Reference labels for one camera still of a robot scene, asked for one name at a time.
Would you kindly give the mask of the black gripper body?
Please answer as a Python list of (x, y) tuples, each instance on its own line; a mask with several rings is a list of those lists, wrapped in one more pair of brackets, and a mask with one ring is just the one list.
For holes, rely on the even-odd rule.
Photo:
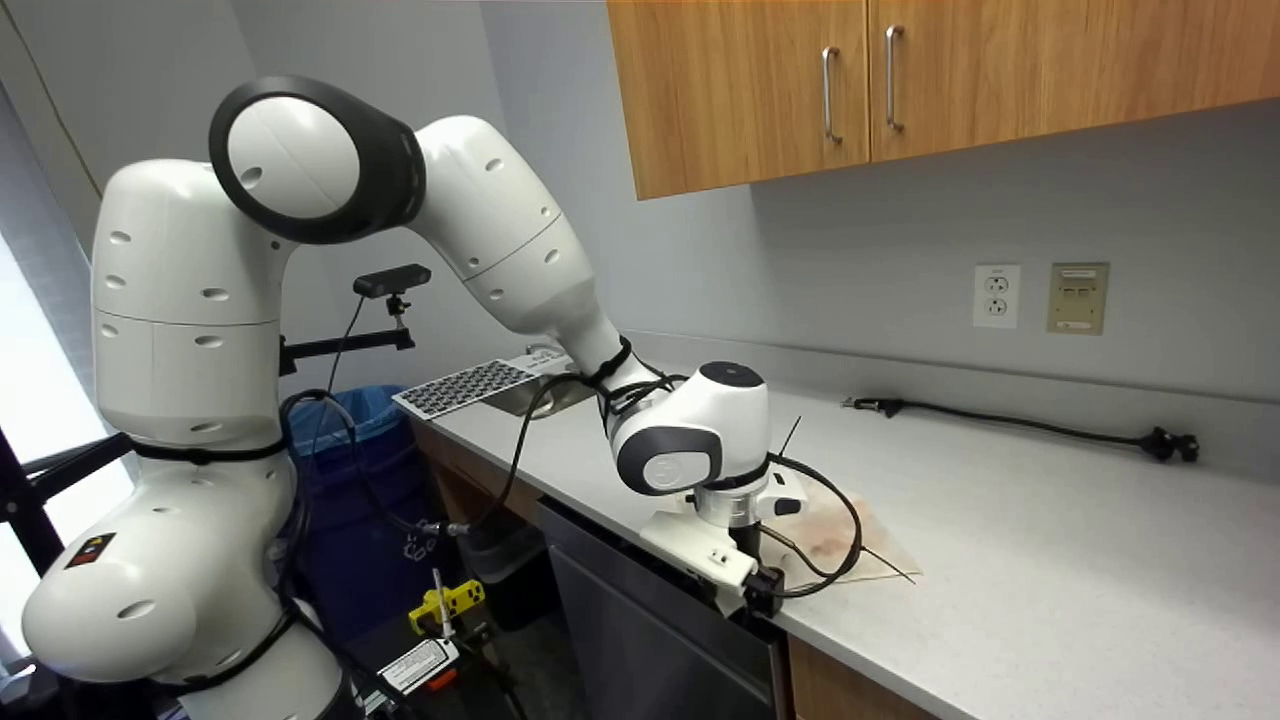
[(786, 570), (780, 569), (757, 569), (748, 580), (744, 580), (744, 609), (752, 616), (763, 616), (772, 619), (786, 602)]

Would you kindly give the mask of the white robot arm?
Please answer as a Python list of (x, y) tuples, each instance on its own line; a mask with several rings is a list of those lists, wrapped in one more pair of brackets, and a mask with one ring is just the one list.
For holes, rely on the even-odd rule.
[(777, 580), (738, 543), (770, 488), (752, 367), (649, 367), (605, 317), (571, 220), (494, 122), (410, 127), (326, 80), (261, 75), (222, 101), (201, 161), (138, 161), (99, 195), (91, 402), (142, 471), (25, 602), (46, 668), (154, 678), (191, 720), (359, 720), (336, 653), (285, 600), (282, 283), (293, 248), (386, 226), (426, 234), (504, 328), (577, 361), (633, 491), (696, 500), (673, 562), (726, 609)]

